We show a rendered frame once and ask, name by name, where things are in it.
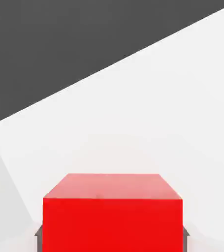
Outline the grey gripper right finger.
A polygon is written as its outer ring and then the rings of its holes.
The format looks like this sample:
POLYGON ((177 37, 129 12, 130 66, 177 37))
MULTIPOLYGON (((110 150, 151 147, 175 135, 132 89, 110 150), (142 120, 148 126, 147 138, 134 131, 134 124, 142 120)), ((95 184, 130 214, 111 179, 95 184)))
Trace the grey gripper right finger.
POLYGON ((186 228, 183 226, 183 252, 188 252, 188 237, 190 234, 186 230, 186 228))

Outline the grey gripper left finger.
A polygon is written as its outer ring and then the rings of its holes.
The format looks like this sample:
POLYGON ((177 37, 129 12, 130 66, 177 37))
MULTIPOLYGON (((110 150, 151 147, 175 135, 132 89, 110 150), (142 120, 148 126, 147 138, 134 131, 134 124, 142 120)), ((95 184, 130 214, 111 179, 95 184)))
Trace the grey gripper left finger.
POLYGON ((42 252, 42 225, 35 233, 35 236, 37 237, 37 252, 42 252))

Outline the small red cube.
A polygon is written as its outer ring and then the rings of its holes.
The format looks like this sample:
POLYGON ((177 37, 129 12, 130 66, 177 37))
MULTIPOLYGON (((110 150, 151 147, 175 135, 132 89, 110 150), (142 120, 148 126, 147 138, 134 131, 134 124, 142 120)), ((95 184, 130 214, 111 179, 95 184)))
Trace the small red cube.
POLYGON ((183 201, 158 174, 68 174, 42 224, 43 252, 183 252, 183 201))

